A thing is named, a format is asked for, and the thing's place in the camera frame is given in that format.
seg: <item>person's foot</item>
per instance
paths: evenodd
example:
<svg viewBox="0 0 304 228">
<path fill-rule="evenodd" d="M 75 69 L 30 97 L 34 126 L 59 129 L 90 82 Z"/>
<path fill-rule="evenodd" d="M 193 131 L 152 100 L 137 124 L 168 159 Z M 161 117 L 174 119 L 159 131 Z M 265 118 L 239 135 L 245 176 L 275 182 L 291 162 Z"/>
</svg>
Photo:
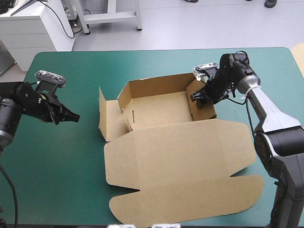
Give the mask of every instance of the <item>person's foot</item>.
<svg viewBox="0 0 304 228">
<path fill-rule="evenodd" d="M 264 6 L 267 8 L 273 8 L 276 5 L 276 0 L 266 0 Z"/>
</svg>

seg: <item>cardboard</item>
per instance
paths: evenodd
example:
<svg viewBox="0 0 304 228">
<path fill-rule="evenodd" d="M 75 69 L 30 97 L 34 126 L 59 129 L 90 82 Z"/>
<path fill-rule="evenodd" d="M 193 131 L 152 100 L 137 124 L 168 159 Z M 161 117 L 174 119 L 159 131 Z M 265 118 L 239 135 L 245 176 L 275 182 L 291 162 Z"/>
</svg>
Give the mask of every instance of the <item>cardboard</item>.
<svg viewBox="0 0 304 228">
<path fill-rule="evenodd" d="M 150 227 L 237 213 L 259 198 L 259 176 L 230 177 L 256 160 L 248 127 L 204 120 L 132 131 L 104 148 L 109 184 L 140 191 L 111 199 L 124 224 Z"/>
<path fill-rule="evenodd" d="M 214 118 L 212 102 L 198 109 L 190 100 L 203 86 L 193 74 L 181 74 L 130 81 L 113 101 L 100 90 L 99 128 L 109 142 L 133 130 Z"/>
<path fill-rule="evenodd" d="M 296 45 L 291 52 L 304 77 L 304 43 Z"/>
<path fill-rule="evenodd" d="M 237 213 L 255 204 L 259 176 L 230 177 L 256 160 L 248 127 L 217 120 L 212 102 L 190 99 L 193 74 L 130 81 L 117 100 L 100 90 L 106 180 L 138 192 L 113 197 L 124 224 L 150 227 Z"/>
</svg>

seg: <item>box side wall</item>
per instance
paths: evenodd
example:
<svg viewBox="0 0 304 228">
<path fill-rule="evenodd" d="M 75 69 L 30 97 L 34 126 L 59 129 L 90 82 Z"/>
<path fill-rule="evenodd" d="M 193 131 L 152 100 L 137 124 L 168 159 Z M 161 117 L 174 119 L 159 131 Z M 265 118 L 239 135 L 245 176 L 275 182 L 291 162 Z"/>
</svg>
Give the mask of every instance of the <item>box side wall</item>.
<svg viewBox="0 0 304 228">
<path fill-rule="evenodd" d="M 139 98 L 186 91 L 193 79 L 193 74 L 170 75 L 130 81 L 129 85 L 132 98 Z"/>
<path fill-rule="evenodd" d="M 106 118 L 106 99 L 99 88 L 99 129 L 106 140 L 107 137 L 107 118 Z"/>
<path fill-rule="evenodd" d="M 131 90 L 130 90 L 130 82 L 128 82 L 117 98 L 121 112 L 123 112 L 123 110 L 129 104 L 131 99 L 132 99 L 132 96 L 131 96 Z"/>
<path fill-rule="evenodd" d="M 196 106 L 197 101 L 191 101 L 190 96 L 203 87 L 204 83 L 198 80 L 192 81 L 187 86 L 188 102 L 194 121 L 207 120 L 216 117 L 215 108 L 211 101 L 207 101 L 200 109 Z"/>
</svg>

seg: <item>table surface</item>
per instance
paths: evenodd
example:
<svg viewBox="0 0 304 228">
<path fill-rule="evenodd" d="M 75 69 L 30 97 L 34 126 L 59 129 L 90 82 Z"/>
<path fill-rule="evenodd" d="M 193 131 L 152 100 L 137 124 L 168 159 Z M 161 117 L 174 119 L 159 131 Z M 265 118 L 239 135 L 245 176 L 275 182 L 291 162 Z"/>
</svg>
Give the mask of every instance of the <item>table surface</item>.
<svg viewBox="0 0 304 228">
<path fill-rule="evenodd" d="M 282 47 L 244 48 L 250 64 L 272 100 L 304 123 L 304 80 L 291 52 Z M 79 123 L 42 123 L 23 115 L 13 144 L 0 162 L 13 180 L 19 199 L 20 224 L 95 225 L 118 223 L 109 200 L 133 190 L 110 186 L 105 181 L 105 141 L 98 129 L 98 87 L 106 99 L 115 99 L 131 79 L 191 72 L 196 65 L 219 62 L 236 49 L 57 52 L 38 54 L 26 80 L 34 82 L 38 70 L 67 78 L 58 89 L 61 102 L 81 115 Z M 242 95 L 237 93 L 237 100 Z M 248 124 L 244 106 L 222 101 L 218 118 Z M 200 219 L 183 225 L 264 226 L 269 222 L 275 196 L 271 179 L 258 160 L 239 175 L 259 174 L 265 187 L 250 209 L 233 215 Z M 13 222 L 11 190 L 0 176 L 1 215 Z"/>
</svg>

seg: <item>white floor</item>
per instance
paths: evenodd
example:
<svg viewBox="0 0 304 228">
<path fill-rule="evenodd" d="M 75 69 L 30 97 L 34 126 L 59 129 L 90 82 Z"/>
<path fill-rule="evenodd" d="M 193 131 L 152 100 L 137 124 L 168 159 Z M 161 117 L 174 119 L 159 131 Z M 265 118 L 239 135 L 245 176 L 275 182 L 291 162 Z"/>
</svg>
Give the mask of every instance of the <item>white floor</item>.
<svg viewBox="0 0 304 228">
<path fill-rule="evenodd" d="M 83 0 L 99 13 L 105 0 Z M 134 9 L 133 0 L 117 0 L 120 11 Z M 268 9 L 264 0 L 142 0 L 143 30 L 136 21 L 90 26 L 90 35 L 76 34 L 73 51 L 190 48 L 286 47 L 304 42 L 304 0 L 278 0 Z M 1 81 L 23 80 L 14 66 Z"/>
</svg>

